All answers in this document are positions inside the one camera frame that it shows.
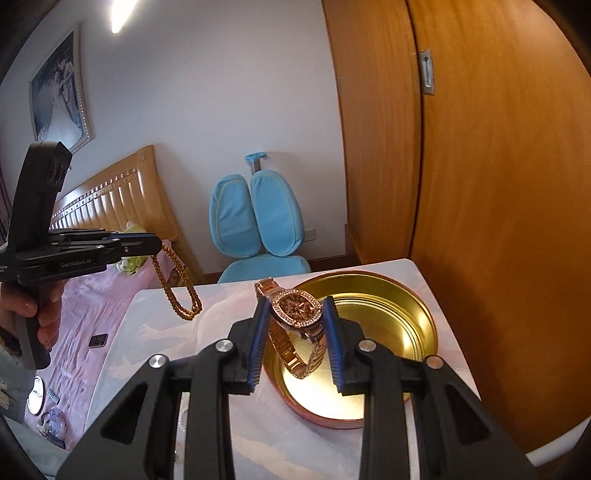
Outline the person's left hand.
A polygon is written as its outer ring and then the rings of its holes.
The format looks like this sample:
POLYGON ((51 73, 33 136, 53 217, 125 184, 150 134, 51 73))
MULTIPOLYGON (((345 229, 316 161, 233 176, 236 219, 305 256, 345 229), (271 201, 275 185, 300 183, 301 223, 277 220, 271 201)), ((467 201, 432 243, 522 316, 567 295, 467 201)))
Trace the person's left hand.
POLYGON ((62 295, 66 281, 51 284, 48 300, 38 307, 36 301, 10 285, 1 285, 1 328, 17 336, 15 316, 37 317, 38 340, 50 350, 58 340, 62 309, 62 295))

